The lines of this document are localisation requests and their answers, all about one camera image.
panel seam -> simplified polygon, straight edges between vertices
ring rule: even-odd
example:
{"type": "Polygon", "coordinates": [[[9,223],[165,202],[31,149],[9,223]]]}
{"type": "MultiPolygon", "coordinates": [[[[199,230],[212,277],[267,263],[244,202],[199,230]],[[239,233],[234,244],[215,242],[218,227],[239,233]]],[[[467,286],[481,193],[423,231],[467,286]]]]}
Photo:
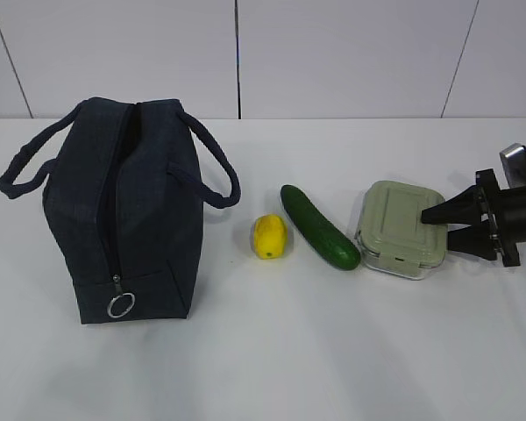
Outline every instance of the panel seam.
{"type": "Polygon", "coordinates": [[[446,105],[448,105],[448,101],[450,100],[452,88],[454,87],[454,82],[456,81],[456,75],[458,74],[459,64],[462,61],[462,57],[464,56],[464,51],[466,50],[467,40],[470,37],[470,32],[472,31],[472,26],[473,26],[473,20],[475,19],[475,15],[477,13],[477,8],[479,5],[480,5],[480,0],[477,0],[477,3],[475,4],[475,9],[473,9],[472,20],[470,21],[470,25],[467,28],[466,38],[464,39],[464,45],[462,46],[462,51],[459,54],[458,64],[456,65],[456,69],[454,70],[454,76],[452,77],[452,81],[450,82],[450,88],[448,89],[448,94],[446,94],[446,100],[444,101],[444,107],[442,108],[442,113],[440,114],[440,118],[444,118],[444,112],[446,111],[446,105]]]}
{"type": "Polygon", "coordinates": [[[18,71],[16,70],[16,66],[14,66],[14,61],[11,58],[10,50],[8,49],[8,46],[6,45],[6,40],[4,38],[4,34],[2,33],[2,28],[0,27],[0,39],[2,40],[2,45],[4,46],[4,50],[6,50],[6,55],[8,56],[8,61],[10,62],[11,70],[14,72],[14,76],[16,76],[16,81],[18,82],[19,90],[21,91],[21,96],[24,98],[25,107],[27,107],[27,111],[29,112],[29,117],[33,118],[32,109],[29,106],[29,103],[27,102],[27,96],[25,95],[24,87],[21,86],[21,81],[19,80],[18,71]]]}
{"type": "Polygon", "coordinates": [[[238,93],[238,119],[242,119],[242,96],[239,82],[239,17],[238,0],[234,0],[234,23],[236,26],[236,90],[238,93]]]}

yellow lemon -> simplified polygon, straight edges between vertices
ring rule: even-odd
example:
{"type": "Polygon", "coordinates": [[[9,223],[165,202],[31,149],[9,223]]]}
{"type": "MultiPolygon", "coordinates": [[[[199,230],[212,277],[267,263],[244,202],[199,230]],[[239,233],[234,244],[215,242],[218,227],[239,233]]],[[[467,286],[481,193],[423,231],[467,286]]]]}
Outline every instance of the yellow lemon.
{"type": "Polygon", "coordinates": [[[265,215],[255,222],[253,248],[261,259],[281,257],[287,238],[287,226],[278,215],[265,215]]]}

metal ring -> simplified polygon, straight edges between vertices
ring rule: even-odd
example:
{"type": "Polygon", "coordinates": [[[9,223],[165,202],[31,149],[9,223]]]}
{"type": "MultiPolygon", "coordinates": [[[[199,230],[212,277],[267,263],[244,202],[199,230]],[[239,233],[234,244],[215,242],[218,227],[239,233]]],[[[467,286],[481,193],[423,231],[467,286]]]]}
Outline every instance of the metal ring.
{"type": "Polygon", "coordinates": [[[114,296],[109,305],[107,306],[107,314],[110,318],[121,318],[125,314],[128,314],[129,311],[132,310],[132,307],[134,307],[134,302],[136,301],[136,297],[131,292],[124,292],[123,294],[119,294],[118,296],[114,296]],[[113,314],[113,305],[119,300],[120,298],[123,298],[124,296],[129,296],[131,298],[131,303],[128,305],[126,309],[121,312],[121,314],[113,314]]]}

zipper pull ring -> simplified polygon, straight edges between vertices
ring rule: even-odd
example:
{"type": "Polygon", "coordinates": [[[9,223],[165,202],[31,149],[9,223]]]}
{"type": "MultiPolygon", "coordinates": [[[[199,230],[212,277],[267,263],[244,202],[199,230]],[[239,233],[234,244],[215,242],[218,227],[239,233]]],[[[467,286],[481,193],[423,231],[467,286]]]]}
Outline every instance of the zipper pull ring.
{"type": "Polygon", "coordinates": [[[121,287],[121,276],[113,275],[113,283],[115,283],[116,295],[111,299],[109,305],[107,306],[107,315],[110,318],[121,318],[132,310],[132,307],[134,307],[134,303],[136,302],[136,297],[131,292],[123,292],[123,287],[121,287]],[[118,300],[125,296],[128,296],[131,299],[129,305],[121,313],[113,314],[113,305],[115,305],[118,300]]]}

bag strap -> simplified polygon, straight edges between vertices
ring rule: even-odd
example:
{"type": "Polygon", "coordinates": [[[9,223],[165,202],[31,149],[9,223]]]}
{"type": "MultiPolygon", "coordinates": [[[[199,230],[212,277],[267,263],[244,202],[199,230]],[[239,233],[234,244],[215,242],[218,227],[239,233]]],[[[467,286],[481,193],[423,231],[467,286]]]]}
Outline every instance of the bag strap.
{"type": "Polygon", "coordinates": [[[228,197],[223,197],[221,194],[211,190],[198,177],[191,175],[174,162],[169,162],[167,164],[167,172],[177,178],[180,182],[187,184],[203,201],[217,209],[229,208],[238,203],[241,196],[238,175],[230,165],[230,162],[226,159],[226,155],[224,155],[224,152],[218,145],[217,141],[200,121],[189,115],[187,112],[178,111],[177,115],[181,121],[191,129],[196,137],[201,140],[207,149],[209,149],[210,153],[212,153],[226,174],[230,177],[231,193],[228,197]]]}
{"type": "Polygon", "coordinates": [[[43,147],[43,145],[45,145],[45,143],[52,138],[56,132],[66,128],[75,120],[81,107],[82,103],[79,103],[70,114],[56,123],[49,125],[45,130],[35,136],[31,142],[21,147],[18,154],[16,154],[11,160],[10,166],[6,169],[6,172],[0,177],[0,191],[10,199],[16,199],[25,193],[34,191],[43,184],[46,176],[53,171],[56,159],[51,159],[45,162],[29,182],[24,182],[22,184],[14,184],[14,182],[38,150],[43,147]]]}

